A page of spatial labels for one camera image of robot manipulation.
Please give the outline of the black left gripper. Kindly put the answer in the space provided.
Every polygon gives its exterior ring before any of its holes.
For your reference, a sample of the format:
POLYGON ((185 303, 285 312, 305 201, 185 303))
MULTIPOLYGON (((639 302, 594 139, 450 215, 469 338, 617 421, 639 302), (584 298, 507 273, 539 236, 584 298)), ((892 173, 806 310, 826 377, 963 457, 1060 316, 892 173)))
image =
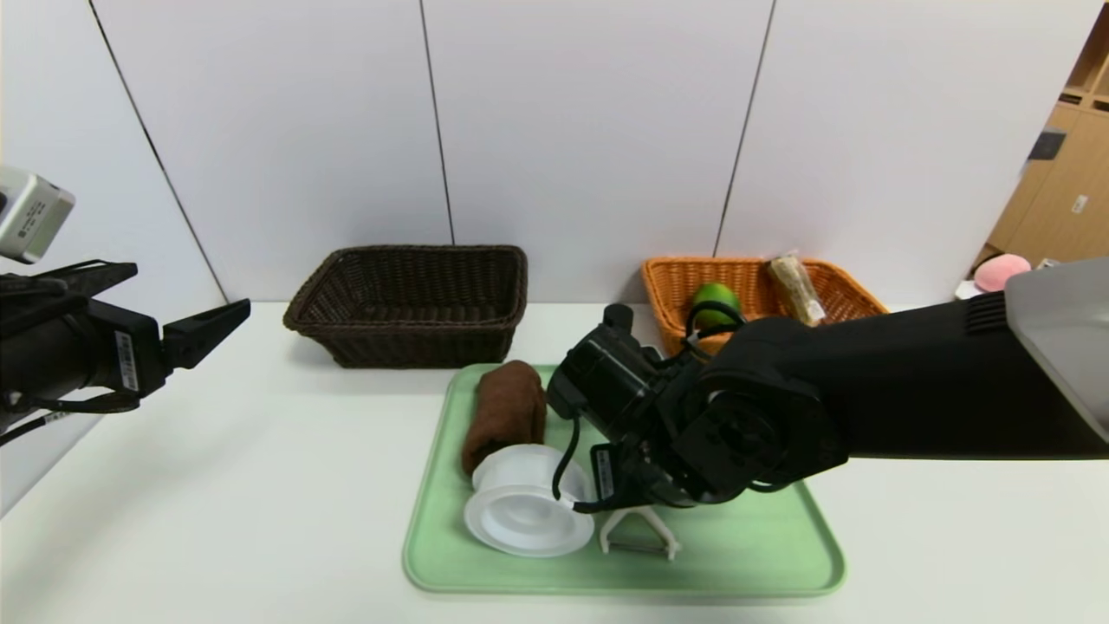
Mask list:
POLYGON ((104 301, 3 338, 3 415, 126 413, 250 320, 250 299, 163 325, 104 301))

